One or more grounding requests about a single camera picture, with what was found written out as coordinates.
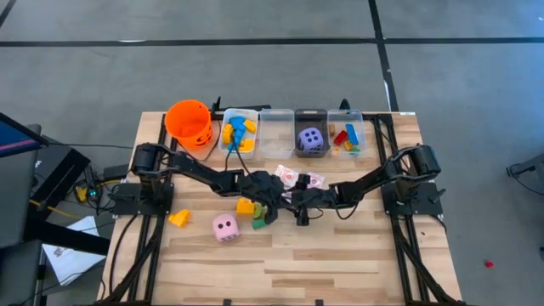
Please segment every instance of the wooden tabletop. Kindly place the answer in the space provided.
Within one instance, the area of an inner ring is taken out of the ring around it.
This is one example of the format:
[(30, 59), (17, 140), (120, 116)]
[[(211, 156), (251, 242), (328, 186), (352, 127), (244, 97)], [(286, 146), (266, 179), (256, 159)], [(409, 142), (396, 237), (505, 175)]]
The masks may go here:
[[(400, 148), (422, 143), (416, 116), (392, 116)], [(156, 143), (161, 118), (161, 112), (142, 114), (136, 144)], [(219, 125), (213, 124), (212, 141), (218, 135)], [(367, 149), (357, 160), (335, 156), (268, 160), (256, 152), (246, 164), (250, 171), (265, 169), (273, 173), (281, 164), (300, 173), (315, 172), (326, 177), (325, 186), (354, 180), (380, 166), (376, 135), (367, 121), (365, 136)], [(224, 169), (224, 154), (214, 150), (206, 164)], [(241, 168), (240, 162), (229, 159), (229, 169), (237, 168)], [(134, 176), (128, 180), (138, 182)], [(222, 304), (224, 298), (232, 299), (234, 305), (315, 304), (315, 299), (333, 305), (404, 304), (391, 223), (383, 211), (379, 191), (366, 195), (354, 216), (345, 221), (331, 210), (325, 211), (322, 218), (311, 220), (310, 226), (297, 227), (292, 214), (280, 212), (275, 223), (253, 230), (251, 219), (238, 218), (241, 237), (217, 242), (212, 220), (221, 213), (235, 213), (238, 197), (219, 197), (204, 184), (181, 175), (175, 175), (173, 182), (172, 211), (188, 208), (191, 217), (184, 229), (168, 221), (165, 224), (153, 304)], [(103, 275), (106, 285), (111, 254), (129, 219), (116, 221)], [(138, 217), (122, 240), (114, 284), (133, 264), (141, 221)], [(448, 294), (461, 299), (444, 229), (428, 216), (415, 216), (414, 222), (423, 262)], [(413, 295), (418, 298), (415, 270), (407, 262)], [(146, 264), (140, 276), (140, 299), (144, 296), (147, 271)]]

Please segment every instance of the orange pumpkin bucket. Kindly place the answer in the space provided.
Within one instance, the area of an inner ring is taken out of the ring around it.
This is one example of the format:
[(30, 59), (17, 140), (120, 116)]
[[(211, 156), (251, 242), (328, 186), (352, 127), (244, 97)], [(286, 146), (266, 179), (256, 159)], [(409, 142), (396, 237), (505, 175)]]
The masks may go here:
[(202, 149), (212, 139), (212, 116), (197, 100), (176, 103), (168, 110), (164, 124), (186, 150)]

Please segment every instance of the blue block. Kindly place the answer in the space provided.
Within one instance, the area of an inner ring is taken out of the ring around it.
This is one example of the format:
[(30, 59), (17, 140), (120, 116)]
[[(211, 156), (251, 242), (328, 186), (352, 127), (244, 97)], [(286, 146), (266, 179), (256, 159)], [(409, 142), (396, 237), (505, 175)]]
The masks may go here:
[(234, 130), (240, 129), (240, 126), (244, 125), (246, 118), (242, 116), (236, 116), (229, 119), (229, 123)]
[(353, 124), (346, 124), (346, 131), (348, 132), (348, 139), (349, 142), (352, 145), (358, 145), (359, 144), (359, 138), (357, 137), (357, 133), (355, 132)]
[(241, 139), (244, 136), (244, 131), (242, 130), (236, 130), (235, 132), (235, 138)]

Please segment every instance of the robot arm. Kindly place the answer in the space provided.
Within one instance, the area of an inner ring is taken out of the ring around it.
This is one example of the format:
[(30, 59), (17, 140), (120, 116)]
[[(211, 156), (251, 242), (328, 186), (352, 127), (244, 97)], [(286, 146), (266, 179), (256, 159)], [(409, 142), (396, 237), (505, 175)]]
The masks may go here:
[[(169, 166), (153, 171), (157, 156), (170, 158)], [(405, 170), (400, 160), (408, 157), (411, 168)], [(207, 167), (182, 151), (172, 151), (160, 144), (140, 144), (134, 153), (131, 171), (138, 175), (142, 185), (151, 188), (158, 179), (172, 174), (182, 174), (210, 186), (220, 196), (244, 196), (268, 208), (264, 221), (273, 223), (279, 209), (287, 209), (295, 214), (298, 225), (308, 225), (309, 208), (343, 209), (355, 207), (366, 193), (382, 185), (402, 182), (413, 186), (434, 179), (440, 167), (433, 149), (428, 145), (418, 145), (398, 151), (379, 168), (354, 182), (330, 184), (328, 190), (307, 189), (309, 177), (301, 174), (297, 186), (292, 189), (291, 201), (283, 195), (285, 186), (280, 178), (265, 171), (245, 175), (243, 170), (216, 171)]]

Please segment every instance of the gray floor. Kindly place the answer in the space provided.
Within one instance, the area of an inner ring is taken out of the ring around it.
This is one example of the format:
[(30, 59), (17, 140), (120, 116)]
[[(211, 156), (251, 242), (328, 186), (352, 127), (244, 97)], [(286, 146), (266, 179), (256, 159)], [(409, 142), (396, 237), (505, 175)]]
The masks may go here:
[[(7, 0), (0, 0), (3, 6)], [(544, 4), (378, 0), (385, 37), (544, 36)], [(367, 1), (18, 0), (0, 41), (373, 37)], [(544, 153), (544, 45), (389, 45), (402, 111), (416, 111), (444, 169), (450, 248), (464, 299), (544, 300), (544, 201), (505, 167)], [(141, 111), (180, 99), (225, 105), (388, 110), (374, 45), (0, 48), (2, 112), (58, 140), (130, 145)], [(129, 152), (82, 148), (101, 167)], [(527, 184), (544, 190), (532, 176)], [(65, 203), (74, 213), (91, 214)], [(67, 224), (70, 221), (57, 218)], [(99, 223), (108, 222), (99, 217)], [(108, 235), (111, 228), (101, 229)], [(483, 262), (492, 260), (494, 269)], [(95, 270), (49, 299), (90, 303)]]

